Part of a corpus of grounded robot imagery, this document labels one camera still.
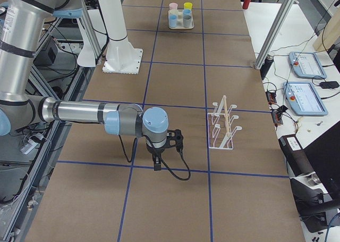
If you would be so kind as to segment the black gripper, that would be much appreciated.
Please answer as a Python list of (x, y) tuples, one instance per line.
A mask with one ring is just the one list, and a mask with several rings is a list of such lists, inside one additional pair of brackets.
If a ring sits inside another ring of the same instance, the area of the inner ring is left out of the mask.
[(154, 148), (154, 147), (147, 145), (148, 152), (150, 152), (152, 154), (152, 160), (153, 160), (153, 163), (154, 163), (154, 171), (160, 171), (161, 170), (161, 168), (162, 168), (162, 162), (161, 162), (162, 153), (165, 151), (166, 148), (167, 148), (166, 146), (162, 146), (160, 148)]

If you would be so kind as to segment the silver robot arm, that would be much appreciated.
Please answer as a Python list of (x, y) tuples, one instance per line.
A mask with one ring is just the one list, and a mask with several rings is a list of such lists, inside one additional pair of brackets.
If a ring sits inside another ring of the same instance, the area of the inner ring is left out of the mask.
[(1, 135), (44, 121), (103, 124), (113, 135), (145, 137), (154, 169), (164, 165), (169, 148), (167, 113), (160, 107), (143, 110), (136, 104), (68, 102), (25, 93), (47, 18), (80, 18), (83, 0), (7, 0), (1, 34)]

